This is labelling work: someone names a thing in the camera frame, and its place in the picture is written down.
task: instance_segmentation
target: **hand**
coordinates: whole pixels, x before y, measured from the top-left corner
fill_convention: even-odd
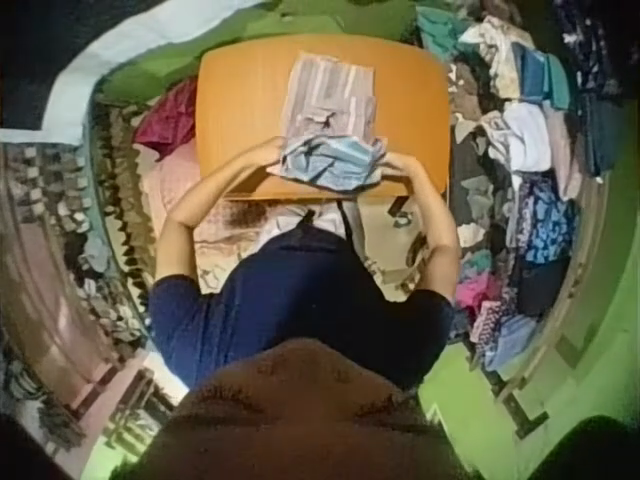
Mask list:
[[[236,160],[249,168],[261,168],[274,165],[280,161],[284,148],[283,137],[273,137],[240,153]]]
[[[380,162],[380,167],[385,176],[413,177],[421,173],[426,174],[416,157],[395,152],[388,152]]]

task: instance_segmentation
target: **denim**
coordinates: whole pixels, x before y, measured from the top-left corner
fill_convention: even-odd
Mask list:
[[[526,315],[516,315],[506,320],[500,327],[495,344],[485,352],[484,368],[495,371],[526,350],[533,339],[537,319]]]

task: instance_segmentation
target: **red cloth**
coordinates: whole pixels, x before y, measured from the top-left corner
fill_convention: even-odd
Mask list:
[[[158,152],[158,161],[195,137],[197,80],[190,77],[173,87],[151,108],[135,131],[134,143]]]

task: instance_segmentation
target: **white cloth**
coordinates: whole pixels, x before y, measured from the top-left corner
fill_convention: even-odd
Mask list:
[[[477,223],[465,223],[458,227],[458,239],[461,248],[473,247],[482,241],[487,231]]]
[[[512,42],[535,48],[531,36],[491,15],[472,25],[461,36],[461,43],[478,45],[480,56],[489,64],[491,88],[502,98],[520,98],[520,77],[516,69]]]
[[[548,101],[542,105],[547,122],[551,163],[556,174],[558,194],[564,201],[576,198],[582,185],[582,173],[576,158],[571,155],[571,140],[567,132],[565,112],[555,110]]]
[[[356,201],[342,201],[342,206],[351,227],[351,237],[353,248],[356,254],[364,262],[365,260],[365,244],[364,244],[364,227],[362,218],[360,217],[360,209]],[[281,233],[293,230],[309,211],[314,211],[313,226],[321,228],[336,235],[346,238],[347,229],[345,227],[342,214],[338,209],[337,202],[318,203],[318,204],[289,204],[277,208],[267,223],[262,228],[258,240],[253,250],[257,252],[262,246],[273,237]]]
[[[487,114],[480,124],[489,139],[489,156],[517,172],[544,172],[551,168],[549,134],[542,110],[530,103],[512,102],[502,116]],[[514,181],[517,192],[519,180]]]

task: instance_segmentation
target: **woman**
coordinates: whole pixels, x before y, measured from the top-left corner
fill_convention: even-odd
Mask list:
[[[414,158],[388,154],[383,163],[410,179],[429,246],[406,301],[385,300],[353,246],[308,216],[241,261],[219,294],[200,293],[193,229],[281,148],[278,138],[241,153],[169,213],[151,319],[157,348],[192,391],[136,471],[154,479],[462,475],[406,393],[446,344],[460,254],[453,218]]]

